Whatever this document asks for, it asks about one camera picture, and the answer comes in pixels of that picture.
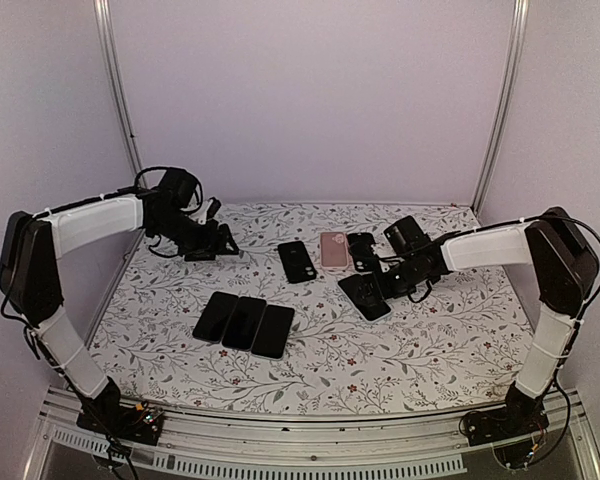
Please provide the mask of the dark purple phone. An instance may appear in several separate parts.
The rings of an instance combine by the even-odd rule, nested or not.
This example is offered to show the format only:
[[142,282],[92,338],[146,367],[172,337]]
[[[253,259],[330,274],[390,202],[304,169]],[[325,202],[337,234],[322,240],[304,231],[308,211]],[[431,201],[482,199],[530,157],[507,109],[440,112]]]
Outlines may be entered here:
[[354,274],[338,281],[338,287],[348,298],[349,302],[353,305],[355,310],[361,315],[361,317],[369,323],[374,323],[387,318],[391,315],[392,309],[384,299],[384,303],[375,308],[365,308],[355,301],[355,294],[357,287],[359,286],[362,279],[377,279],[373,274]]

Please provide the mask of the black phone case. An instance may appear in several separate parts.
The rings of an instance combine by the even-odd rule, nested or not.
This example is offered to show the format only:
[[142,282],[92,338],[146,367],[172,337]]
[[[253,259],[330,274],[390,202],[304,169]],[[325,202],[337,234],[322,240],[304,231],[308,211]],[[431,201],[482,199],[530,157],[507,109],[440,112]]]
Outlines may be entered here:
[[381,272],[378,255],[374,251],[374,236],[369,232],[349,233],[347,235],[349,254],[357,273]]
[[281,243],[277,246],[277,252],[290,284],[300,284],[317,278],[316,269],[302,241]]

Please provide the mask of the pink phone case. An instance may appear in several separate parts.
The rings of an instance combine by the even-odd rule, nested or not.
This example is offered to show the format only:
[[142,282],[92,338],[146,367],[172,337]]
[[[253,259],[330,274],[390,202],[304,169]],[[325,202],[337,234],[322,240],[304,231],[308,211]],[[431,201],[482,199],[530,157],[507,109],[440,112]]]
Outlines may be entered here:
[[343,232],[320,234],[320,263],[325,269],[346,269],[350,265],[347,236]]

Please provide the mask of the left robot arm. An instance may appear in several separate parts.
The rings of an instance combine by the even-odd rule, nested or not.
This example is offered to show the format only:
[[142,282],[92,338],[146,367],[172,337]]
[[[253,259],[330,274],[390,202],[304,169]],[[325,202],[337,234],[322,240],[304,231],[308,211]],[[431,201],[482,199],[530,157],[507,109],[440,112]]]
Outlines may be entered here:
[[172,257],[211,261],[237,255],[228,225],[217,220],[221,202],[206,197],[201,181],[174,166],[153,166],[153,187],[139,178],[129,187],[39,213],[16,211],[8,219],[0,256],[1,316],[20,323],[32,349],[87,401],[91,419],[108,434],[128,426],[128,412],[111,397],[116,384],[90,355],[82,328],[71,320],[66,293],[82,286],[75,271],[95,259],[98,247],[138,234],[170,241]]

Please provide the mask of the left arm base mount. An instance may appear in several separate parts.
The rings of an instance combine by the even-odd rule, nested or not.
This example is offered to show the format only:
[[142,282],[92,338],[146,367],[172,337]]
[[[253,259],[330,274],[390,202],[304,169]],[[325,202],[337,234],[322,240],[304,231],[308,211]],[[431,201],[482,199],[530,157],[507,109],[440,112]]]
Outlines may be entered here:
[[164,411],[146,402],[135,406],[111,405],[87,401],[82,405],[76,425],[84,430],[156,446],[164,425]]

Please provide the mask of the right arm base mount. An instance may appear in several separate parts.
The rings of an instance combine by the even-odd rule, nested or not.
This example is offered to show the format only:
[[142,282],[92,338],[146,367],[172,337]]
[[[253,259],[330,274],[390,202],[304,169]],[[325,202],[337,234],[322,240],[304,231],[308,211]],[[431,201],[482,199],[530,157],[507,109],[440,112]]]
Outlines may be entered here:
[[471,410],[459,420],[458,430],[470,446],[484,445],[540,433],[549,427],[543,408],[528,416],[514,417],[506,406]]

